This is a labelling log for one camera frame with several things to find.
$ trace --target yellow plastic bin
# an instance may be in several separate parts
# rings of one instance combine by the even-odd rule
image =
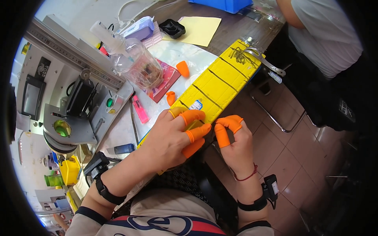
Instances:
[[[72,158],[75,159],[75,162],[65,160],[62,162],[62,166],[60,166],[60,172],[65,185],[77,183],[76,178],[79,174],[80,164],[76,156],[72,156]]]

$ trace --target green button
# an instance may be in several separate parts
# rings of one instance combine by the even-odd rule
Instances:
[[[111,107],[113,105],[113,99],[109,98],[107,101],[106,101],[106,106],[107,107]]]

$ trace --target gray machine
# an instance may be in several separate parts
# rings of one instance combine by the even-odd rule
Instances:
[[[43,22],[33,19],[24,37],[31,46],[17,90],[16,127],[43,135],[58,154],[72,153],[80,144],[94,153],[132,95],[132,85],[115,73],[109,57],[54,15]],[[106,101],[114,96],[121,106],[109,113]]]

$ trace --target clear plastic jar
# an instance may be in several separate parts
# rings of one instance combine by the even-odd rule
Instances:
[[[125,50],[110,58],[119,74],[141,89],[152,89],[163,82],[163,68],[138,39],[125,39],[121,35],[114,38],[122,41]],[[107,46],[105,49],[109,54],[112,52]]]

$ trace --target wrist strap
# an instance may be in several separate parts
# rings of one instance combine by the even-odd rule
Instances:
[[[250,176],[248,176],[248,177],[245,178],[245,179],[238,179],[238,178],[236,177],[236,174],[234,173],[234,177],[235,177],[235,179],[236,179],[237,181],[244,181],[244,180],[247,180],[247,179],[249,179],[250,177],[252,177],[252,175],[256,174],[256,173],[257,173],[257,165],[255,165],[255,163],[253,163],[253,165],[255,166],[255,169],[253,170],[253,173],[252,173]]]
[[[97,180],[96,180],[96,188],[97,188],[98,193],[103,198],[105,198],[109,202],[116,204],[116,205],[122,204],[127,197],[127,195],[123,196],[123,197],[117,197],[117,196],[114,196],[113,194],[111,194],[109,192],[108,188],[102,183],[101,176],[99,178],[97,178]]]
[[[243,211],[259,211],[262,210],[268,204],[264,195],[262,195],[259,199],[254,201],[251,205],[245,205],[239,201],[237,201],[237,205]]]

